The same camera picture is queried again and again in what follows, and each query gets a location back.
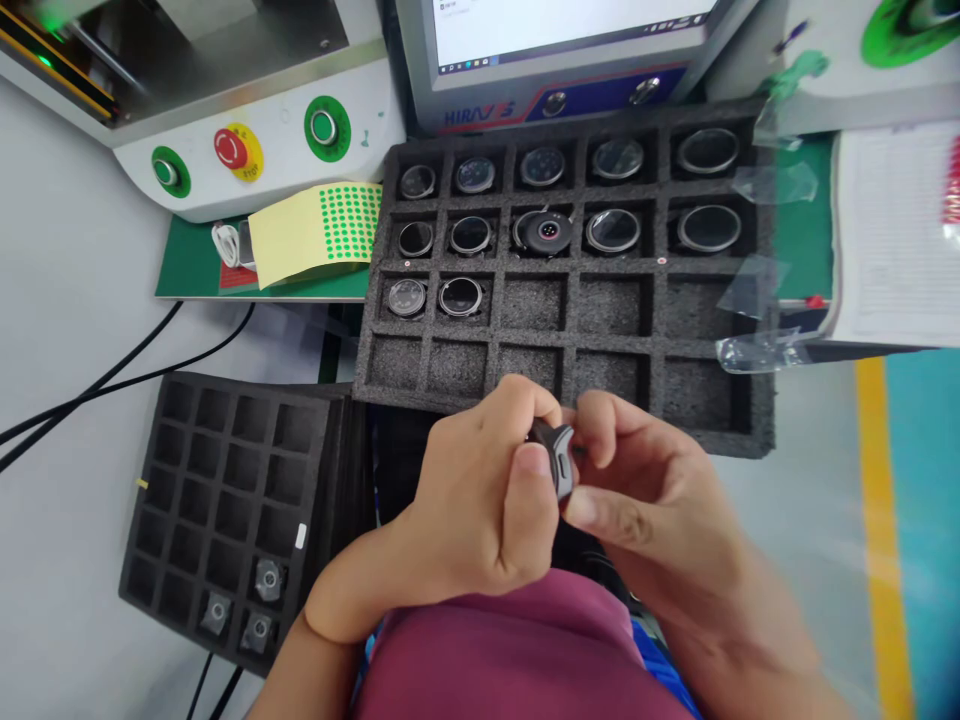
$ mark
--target white cable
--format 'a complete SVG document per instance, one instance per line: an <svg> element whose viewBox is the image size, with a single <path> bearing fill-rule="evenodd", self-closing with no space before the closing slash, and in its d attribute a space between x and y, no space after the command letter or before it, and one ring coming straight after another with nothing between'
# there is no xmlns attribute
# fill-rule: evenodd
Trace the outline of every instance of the white cable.
<svg viewBox="0 0 960 720"><path fill-rule="evenodd" d="M213 244L217 247L217 253L223 264L227 267L240 266L240 234L232 225L224 225L221 221L213 224L210 231L213 237Z"/></svg>

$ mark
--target forearm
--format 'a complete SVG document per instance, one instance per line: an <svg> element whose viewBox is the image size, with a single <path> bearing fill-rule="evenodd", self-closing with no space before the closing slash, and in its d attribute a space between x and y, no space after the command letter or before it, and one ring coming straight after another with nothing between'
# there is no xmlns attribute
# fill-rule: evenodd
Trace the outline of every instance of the forearm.
<svg viewBox="0 0 960 720"><path fill-rule="evenodd" d="M355 540L324 568L283 641L251 720L347 717L362 643L398 593L392 525Z"/></svg>
<svg viewBox="0 0 960 720"><path fill-rule="evenodd" d="M663 625L684 679L712 720L846 720L846 704L823 676L799 606L769 562L754 553L714 627Z"/></svg>

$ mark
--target paper document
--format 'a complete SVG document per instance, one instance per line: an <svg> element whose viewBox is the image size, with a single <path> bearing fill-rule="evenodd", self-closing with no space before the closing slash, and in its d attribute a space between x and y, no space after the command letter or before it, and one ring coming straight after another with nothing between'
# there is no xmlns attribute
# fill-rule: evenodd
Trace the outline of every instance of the paper document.
<svg viewBox="0 0 960 720"><path fill-rule="evenodd" d="M960 243L944 231L960 121L848 130L834 150L834 340L960 346Z"/></svg>

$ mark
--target green button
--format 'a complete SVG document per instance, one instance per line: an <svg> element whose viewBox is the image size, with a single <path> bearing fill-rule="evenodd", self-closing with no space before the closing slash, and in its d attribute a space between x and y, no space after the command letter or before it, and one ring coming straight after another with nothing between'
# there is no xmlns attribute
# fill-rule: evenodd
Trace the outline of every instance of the green button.
<svg viewBox="0 0 960 720"><path fill-rule="evenodd" d="M330 117L324 113L317 113L313 116L312 126L314 137L321 143L332 141L337 132L337 128Z"/></svg>
<svg viewBox="0 0 960 720"><path fill-rule="evenodd" d="M153 172L162 185L176 185L177 171L172 164L163 160L154 160Z"/></svg>

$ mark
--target maroon shirt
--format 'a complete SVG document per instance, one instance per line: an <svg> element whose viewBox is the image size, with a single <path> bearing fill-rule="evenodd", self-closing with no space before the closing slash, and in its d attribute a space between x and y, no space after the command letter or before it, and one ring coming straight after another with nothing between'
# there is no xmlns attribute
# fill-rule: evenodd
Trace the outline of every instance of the maroon shirt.
<svg viewBox="0 0 960 720"><path fill-rule="evenodd" d="M646 671L626 607L551 570L503 597L467 595L387 616L359 720L690 720Z"/></svg>

